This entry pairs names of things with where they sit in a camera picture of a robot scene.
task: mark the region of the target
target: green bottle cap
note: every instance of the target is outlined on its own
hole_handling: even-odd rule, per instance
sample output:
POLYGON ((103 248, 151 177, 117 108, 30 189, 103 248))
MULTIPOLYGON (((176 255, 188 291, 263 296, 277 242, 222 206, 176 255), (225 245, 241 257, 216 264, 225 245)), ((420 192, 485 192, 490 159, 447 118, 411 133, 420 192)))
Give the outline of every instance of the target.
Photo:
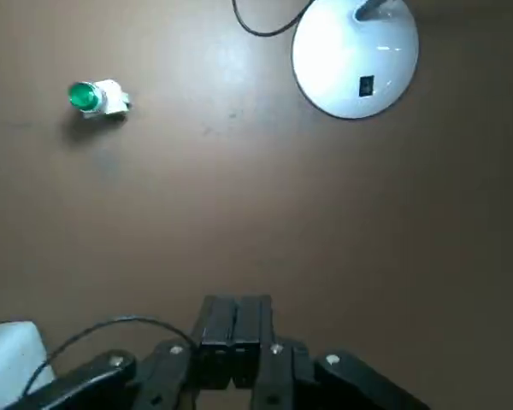
POLYGON ((91 83, 74 83, 68 90, 68 97, 81 111, 95 111, 102 101, 100 90, 91 83))

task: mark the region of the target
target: white lamp base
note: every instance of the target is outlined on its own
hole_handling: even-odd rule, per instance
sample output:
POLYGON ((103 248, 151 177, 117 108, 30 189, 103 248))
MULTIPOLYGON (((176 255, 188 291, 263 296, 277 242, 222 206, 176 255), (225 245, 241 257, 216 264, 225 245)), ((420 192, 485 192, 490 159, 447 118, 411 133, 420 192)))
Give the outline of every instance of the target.
POLYGON ((346 119, 378 114, 409 86, 418 31, 407 5, 389 0, 357 20, 364 0, 315 0, 292 43, 297 82, 318 108, 346 119))

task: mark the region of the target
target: screw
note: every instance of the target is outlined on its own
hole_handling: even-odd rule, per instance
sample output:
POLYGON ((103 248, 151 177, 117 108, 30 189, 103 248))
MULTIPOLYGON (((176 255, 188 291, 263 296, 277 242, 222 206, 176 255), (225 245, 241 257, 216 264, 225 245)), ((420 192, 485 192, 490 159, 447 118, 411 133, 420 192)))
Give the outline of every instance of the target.
POLYGON ((279 353, 281 353, 281 350, 283 350, 283 346, 276 343, 270 347, 270 350, 272 350, 273 354, 279 354, 279 353))
POLYGON ((340 362, 340 358, 336 355, 336 354, 330 354, 329 356, 327 356, 325 358, 325 360, 327 361, 327 363, 329 365, 336 365, 337 363, 340 362))
POLYGON ((173 346, 171 350, 169 350, 170 354, 179 354, 180 352, 182 352, 181 346, 173 346))
POLYGON ((109 360, 109 364, 114 367, 118 367, 121 363, 123 363, 123 357, 121 356, 112 356, 109 360))

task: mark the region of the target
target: black square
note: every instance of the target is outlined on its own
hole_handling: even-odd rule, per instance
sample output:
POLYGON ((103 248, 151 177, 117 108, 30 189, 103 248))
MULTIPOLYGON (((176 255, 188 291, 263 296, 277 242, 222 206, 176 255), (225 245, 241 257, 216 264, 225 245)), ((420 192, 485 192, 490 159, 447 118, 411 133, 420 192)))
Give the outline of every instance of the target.
POLYGON ((374 93, 374 75, 361 77, 359 79, 359 96, 369 97, 374 93))

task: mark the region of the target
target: black cable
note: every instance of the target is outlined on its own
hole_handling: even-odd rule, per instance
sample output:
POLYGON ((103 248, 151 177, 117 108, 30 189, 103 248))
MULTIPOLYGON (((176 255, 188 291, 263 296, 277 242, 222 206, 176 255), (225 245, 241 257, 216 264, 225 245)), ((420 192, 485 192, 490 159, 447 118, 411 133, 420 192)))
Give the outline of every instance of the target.
POLYGON ((87 329, 81 331, 80 333, 78 333, 74 336, 71 336, 69 339, 67 339, 66 342, 64 342, 62 345, 60 345, 58 348, 56 348, 51 354, 48 354, 47 359, 44 360, 44 362, 42 362, 42 364, 36 368, 36 370, 34 371, 32 376, 28 379, 28 382, 25 385, 25 389, 23 389, 23 392, 21 393, 21 398, 25 397, 28 394, 28 391, 31 389, 32 385, 34 384, 34 382, 36 381, 36 379, 38 378, 40 373, 47 366, 49 366, 51 364, 51 362, 53 360, 55 360, 57 358, 57 356, 59 356, 59 354, 64 352, 69 346, 78 342, 80 339, 86 337, 87 335, 93 333, 94 331, 97 331, 99 329, 102 329, 102 328, 110 326, 110 325, 115 325, 118 323, 125 323, 125 322, 141 322, 141 323, 145 323, 147 325, 154 325, 154 326, 162 327, 163 329, 171 331, 175 335, 184 339, 188 343, 188 346, 190 346, 190 349, 192 351, 195 351, 198 349, 196 342, 194 342, 194 340, 191 337, 189 337, 183 331, 177 329, 176 327, 174 327, 173 325, 170 325, 167 322, 162 322, 161 320, 149 318, 146 316, 137 316, 137 315, 118 316, 116 318, 112 318, 112 319, 106 320, 104 322, 96 323, 92 327, 88 327, 87 329))
POLYGON ((243 20, 243 17, 241 17, 241 14, 239 13, 239 9, 238 9, 238 0, 232 0, 232 6, 233 6, 233 13, 236 15, 236 19, 238 20, 238 23, 240 26, 243 27, 243 29, 252 34, 253 36, 257 36, 257 37, 274 37, 274 36, 277 36, 279 34, 282 34, 283 32, 286 32, 287 30, 289 30, 291 27, 293 27, 294 25, 296 25, 300 19, 302 19, 302 16, 304 15, 304 13, 306 12, 306 10, 308 9, 309 6, 311 6, 311 4, 314 2, 315 0, 309 0, 308 1, 308 4, 306 4, 304 6, 304 8, 300 11, 300 13, 298 13, 294 19, 292 19, 291 21, 289 21, 287 24, 285 24, 284 26, 278 28, 277 30, 273 30, 272 32, 258 32, 257 30, 253 30, 252 28, 250 28, 249 26, 247 26, 247 24, 244 22, 243 20))

